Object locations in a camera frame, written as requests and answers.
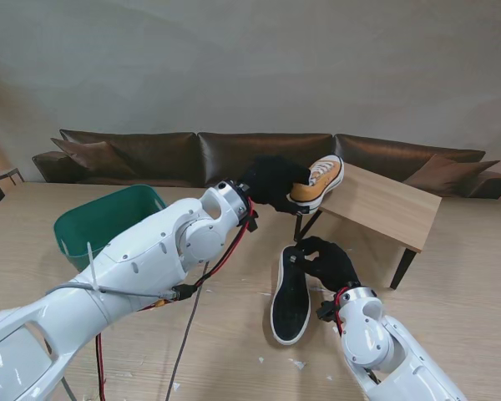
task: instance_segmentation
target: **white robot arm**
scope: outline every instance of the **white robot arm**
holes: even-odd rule
[[[1,311],[0,400],[46,399],[76,353],[107,326],[160,298],[177,297],[171,288],[198,263],[215,259],[248,211],[243,190],[221,182],[200,199],[178,200],[116,236],[93,268],[46,297]]]
[[[467,401],[369,287],[339,295],[345,359],[371,401]],[[387,374],[382,381],[372,374]]]
[[[76,353],[108,325],[177,297],[172,288],[220,254],[249,209],[243,190],[221,182],[116,236],[92,268],[46,297],[1,311],[0,400],[47,398]],[[347,364],[371,401],[467,401],[408,330],[383,314],[373,290],[353,288],[337,300]],[[389,374],[379,381],[372,371]]]

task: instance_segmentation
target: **sneaker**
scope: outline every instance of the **sneaker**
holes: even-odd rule
[[[271,304],[271,328],[282,345],[295,344],[302,337],[310,320],[310,294],[305,273],[293,266],[290,257],[294,246],[282,250],[278,262],[278,283]]]
[[[343,180],[345,167],[336,155],[321,157],[310,167],[308,185],[294,184],[289,199],[299,206],[309,206],[308,213],[315,213],[327,192],[336,188]]]

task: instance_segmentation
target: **yellow sneaker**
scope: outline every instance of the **yellow sneaker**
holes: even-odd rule
[[[299,206],[309,206],[309,214],[315,213],[325,194],[340,185],[344,172],[343,160],[336,155],[321,157],[310,167],[308,185],[294,184],[288,197]]]

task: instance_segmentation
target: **red cable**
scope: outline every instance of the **red cable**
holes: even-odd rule
[[[249,201],[249,214],[248,214],[248,216],[252,217],[252,213],[254,211],[254,205],[252,204],[251,198],[248,198],[248,201]],[[216,274],[223,267],[223,265],[226,263],[226,261],[228,261],[228,258],[230,257],[230,255],[232,255],[232,252],[237,248],[238,244],[241,241],[241,238],[243,238],[243,235],[247,231],[248,227],[249,227],[249,221],[247,221],[245,223],[244,230],[241,231],[240,236],[234,242],[234,245],[231,247],[231,249],[229,249],[228,253],[226,254],[226,257],[222,261],[220,261],[219,265],[214,270],[212,270],[210,272],[210,277],[213,276],[214,274]],[[146,310],[152,309],[153,307],[155,307],[154,304],[149,305],[147,307],[144,307],[141,310],[146,311]],[[98,334],[95,341],[96,341],[96,347],[97,347],[97,362],[98,362],[98,369],[99,369],[99,397],[100,397],[100,401],[106,401],[106,397],[104,394],[104,364],[102,362],[102,336],[100,334]]]
[[[102,361],[102,335],[99,333],[95,338],[96,348],[97,348],[97,364],[99,371],[99,397],[100,401],[106,401],[106,395],[104,393],[104,363]]]
[[[349,287],[343,287],[340,291],[337,292],[336,294],[336,299],[334,300],[334,303],[336,305],[336,323],[337,323],[337,329],[339,330],[340,336],[343,334],[342,330],[342,321],[340,320],[340,311],[339,311],[339,306],[340,306],[340,297],[342,294],[347,291]]]
[[[252,203],[251,198],[247,198],[247,200],[249,201],[249,213],[248,213],[248,216],[252,217],[252,213],[254,212],[254,205]],[[225,263],[226,263],[226,261],[228,261],[228,258],[230,257],[230,255],[232,255],[232,252],[237,248],[238,244],[241,241],[241,238],[243,238],[243,235],[246,233],[248,227],[249,227],[249,221],[247,221],[245,223],[244,229],[241,231],[240,236],[235,240],[233,247],[231,247],[231,249],[229,249],[228,253],[226,254],[226,257],[222,261],[220,261],[219,265],[217,265],[209,273],[209,277],[212,277],[214,274],[216,274],[223,267],[223,265],[225,265]],[[202,284],[204,284],[204,281],[205,280],[203,280],[202,282],[199,282],[197,284],[197,287],[200,287]]]

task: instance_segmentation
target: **sofa backrest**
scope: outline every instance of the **sofa backrest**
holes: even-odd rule
[[[361,136],[336,135],[337,154],[346,163],[403,182],[418,171],[433,155],[459,162],[480,161],[482,150],[438,148],[395,140],[377,140]]]
[[[300,165],[310,165],[334,153],[330,134],[214,134],[200,132],[200,152],[206,186],[225,178],[238,179],[257,155],[282,155]]]
[[[65,140],[80,144],[109,142],[142,178],[183,180],[193,186],[203,186],[199,141],[192,132],[130,135],[68,129],[59,132]]]

